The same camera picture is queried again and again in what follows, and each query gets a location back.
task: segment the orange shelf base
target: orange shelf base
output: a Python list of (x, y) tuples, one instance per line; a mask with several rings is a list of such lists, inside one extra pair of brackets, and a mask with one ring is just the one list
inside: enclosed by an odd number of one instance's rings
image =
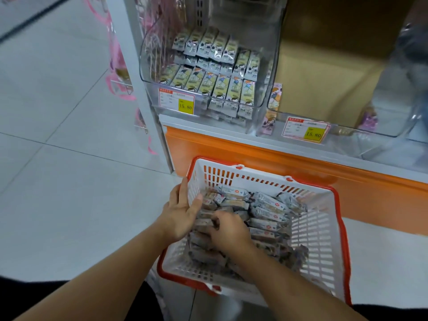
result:
[(428, 235), (428, 185), (168, 127), (174, 167), (185, 176), (192, 159), (205, 156), (298, 180), (334, 187), (342, 216), (395, 230)]

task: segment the tiled floor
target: tiled floor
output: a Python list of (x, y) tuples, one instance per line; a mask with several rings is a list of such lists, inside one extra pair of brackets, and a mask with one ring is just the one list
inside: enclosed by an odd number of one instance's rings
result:
[[(178, 183), (155, 171), (147, 136), (133, 126), (136, 105), (107, 90), (108, 61), (106, 30), (82, 0), (0, 45), (1, 275), (76, 276), (150, 225)], [(427, 307), (427, 239), (345, 223), (353, 302)], [(272, 318), (265, 308), (161, 286), (174, 321)]]

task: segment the right hand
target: right hand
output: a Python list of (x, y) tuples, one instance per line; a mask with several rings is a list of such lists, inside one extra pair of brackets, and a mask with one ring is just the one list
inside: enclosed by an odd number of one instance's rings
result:
[(220, 228), (218, 230), (213, 227), (209, 228), (211, 240), (218, 250), (230, 258), (233, 259), (237, 254), (243, 252), (243, 247), (254, 246), (248, 227), (239, 215), (218, 210), (213, 219), (220, 222)]

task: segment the yellow price label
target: yellow price label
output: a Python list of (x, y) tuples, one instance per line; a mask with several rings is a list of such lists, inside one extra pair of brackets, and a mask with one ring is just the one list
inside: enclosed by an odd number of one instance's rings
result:
[(179, 111), (186, 114), (193, 115), (194, 102), (185, 99), (179, 99)]
[(305, 140), (320, 142), (325, 132), (325, 128), (308, 127), (303, 137)]

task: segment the price tag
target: price tag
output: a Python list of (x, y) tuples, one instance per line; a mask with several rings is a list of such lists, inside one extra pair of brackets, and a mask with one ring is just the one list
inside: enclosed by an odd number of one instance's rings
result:
[(321, 143), (329, 129), (330, 124), (323, 121), (288, 117), (282, 136)]
[(195, 96), (159, 88), (159, 106), (193, 115)]

